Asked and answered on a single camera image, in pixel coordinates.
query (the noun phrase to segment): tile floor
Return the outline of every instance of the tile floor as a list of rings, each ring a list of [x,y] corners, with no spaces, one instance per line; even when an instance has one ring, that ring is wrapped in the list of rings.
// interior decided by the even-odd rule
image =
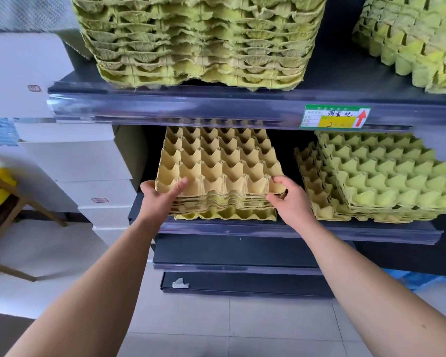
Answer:
[[[41,276],[0,274],[0,313],[36,318],[107,246],[90,224],[22,221],[0,241],[0,262]],[[369,357],[337,301],[163,294],[148,264],[119,357]],[[419,294],[446,315],[446,284]]]

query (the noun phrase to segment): price label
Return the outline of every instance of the price label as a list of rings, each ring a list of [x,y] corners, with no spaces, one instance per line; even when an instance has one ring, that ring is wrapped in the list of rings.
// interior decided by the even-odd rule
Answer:
[[[369,113],[369,107],[307,104],[299,128],[360,129]]]

